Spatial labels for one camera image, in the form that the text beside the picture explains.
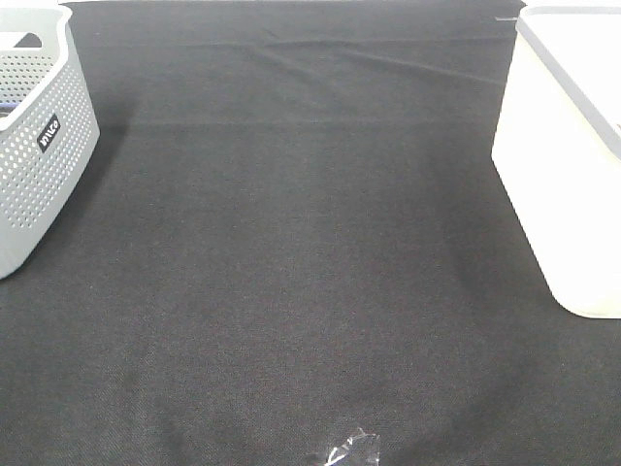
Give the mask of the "black table cloth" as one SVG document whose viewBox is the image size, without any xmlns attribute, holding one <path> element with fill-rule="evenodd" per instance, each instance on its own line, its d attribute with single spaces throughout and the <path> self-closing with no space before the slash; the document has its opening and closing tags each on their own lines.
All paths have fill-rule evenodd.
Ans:
<svg viewBox="0 0 621 466">
<path fill-rule="evenodd" d="M 1 283 L 5 465 L 616 465 L 620 324 L 490 151 L 518 1 L 88 2 L 101 135 Z"/>
</svg>

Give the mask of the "clear tape piece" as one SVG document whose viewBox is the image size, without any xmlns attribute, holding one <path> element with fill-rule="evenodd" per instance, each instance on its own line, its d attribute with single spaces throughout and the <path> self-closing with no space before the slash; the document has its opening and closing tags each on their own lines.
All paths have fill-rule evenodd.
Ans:
<svg viewBox="0 0 621 466">
<path fill-rule="evenodd" d="M 304 465 L 312 466 L 378 466 L 380 463 L 381 437 L 357 428 L 338 445 L 322 452 L 309 454 Z"/>
</svg>

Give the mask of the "white plastic bin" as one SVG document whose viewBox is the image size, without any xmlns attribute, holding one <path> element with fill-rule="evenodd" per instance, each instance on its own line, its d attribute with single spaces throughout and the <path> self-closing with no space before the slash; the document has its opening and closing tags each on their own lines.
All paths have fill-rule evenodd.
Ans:
<svg viewBox="0 0 621 466">
<path fill-rule="evenodd" d="M 531 5 L 491 157 L 556 301 L 620 315 L 620 6 Z"/>
</svg>

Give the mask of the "grey perforated plastic basket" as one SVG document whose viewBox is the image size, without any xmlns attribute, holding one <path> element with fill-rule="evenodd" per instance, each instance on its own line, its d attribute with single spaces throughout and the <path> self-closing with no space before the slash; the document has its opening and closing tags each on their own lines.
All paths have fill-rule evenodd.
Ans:
<svg viewBox="0 0 621 466">
<path fill-rule="evenodd" d="M 72 194 L 100 130 L 70 27 L 55 1 L 4 1 L 1 31 L 41 44 L 1 49 L 1 275 L 37 247 Z"/>
</svg>

